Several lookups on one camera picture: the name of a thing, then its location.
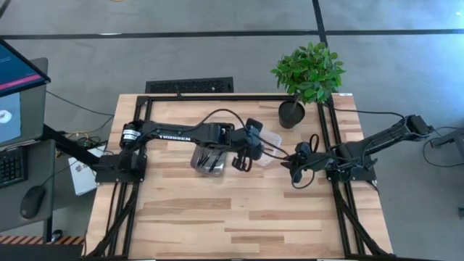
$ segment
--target transparent plastic container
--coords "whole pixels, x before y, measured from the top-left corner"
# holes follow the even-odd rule
[[[282,143],[282,138],[275,134],[275,133],[272,133],[268,130],[266,130],[265,128],[263,128],[260,132],[260,137],[262,139],[264,139],[265,141],[269,142],[270,144],[276,146],[276,147],[280,147],[281,146],[281,143]],[[273,156],[276,156],[277,153],[278,153],[278,150],[265,144],[264,142],[261,142],[261,144],[266,148],[266,152],[268,154],[271,154]],[[274,159],[272,157],[269,157],[268,155],[265,155],[263,154],[261,156],[261,159],[257,160],[256,163],[262,167],[266,166],[267,164],[269,164],[271,161],[273,161]]]

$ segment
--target black mouse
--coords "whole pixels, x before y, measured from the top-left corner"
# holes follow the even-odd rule
[[[29,188],[21,201],[20,214],[23,218],[34,218],[41,208],[44,200],[45,188],[43,186],[34,186]]]

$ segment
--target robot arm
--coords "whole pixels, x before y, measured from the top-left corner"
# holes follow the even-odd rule
[[[235,129],[230,123],[200,123],[195,126],[172,125],[137,120],[125,124],[121,135],[120,170],[137,170],[135,151],[153,139],[192,142],[197,146],[222,152],[236,152],[232,165],[249,171],[253,160],[259,160],[263,146],[260,141],[262,123],[248,119],[245,128]]]
[[[290,169],[295,183],[300,182],[302,170],[333,170],[348,172],[355,168],[371,168],[376,160],[369,155],[389,148],[401,141],[421,141],[430,136],[434,129],[421,116],[410,115],[377,134],[361,141],[350,141],[329,149],[329,152],[311,152],[310,144],[299,143],[295,154],[281,164]]]

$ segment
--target computer monitor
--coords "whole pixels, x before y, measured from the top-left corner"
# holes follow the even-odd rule
[[[50,78],[45,73],[0,39],[0,97],[47,83]]]

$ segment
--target wooden tabletop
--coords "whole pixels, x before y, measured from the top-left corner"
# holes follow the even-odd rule
[[[119,151],[124,123],[133,119],[137,95],[121,95],[109,137],[109,149]],[[351,95],[333,95],[335,107],[355,109]],[[304,120],[291,130],[278,123],[281,101],[156,101],[151,120],[196,125],[211,111],[229,108],[244,120],[253,117],[282,138],[292,153],[297,143],[314,133],[321,137],[315,104],[305,106]],[[337,112],[343,141],[363,138],[356,113]],[[210,121],[238,120],[220,112]],[[190,168],[194,144],[155,140],[147,144],[148,169],[141,184],[130,246],[130,258],[317,258],[343,257],[331,184],[323,171],[313,184],[296,190],[289,171],[278,160],[249,173],[230,166],[221,178],[203,178]],[[308,182],[305,173],[300,184]],[[365,182],[352,182],[361,223],[378,245],[392,250],[378,194]],[[87,232],[88,252],[105,234],[113,184],[98,187]],[[348,225],[352,251],[352,227]],[[125,224],[120,235],[125,232]],[[122,249],[119,236],[117,253]]]

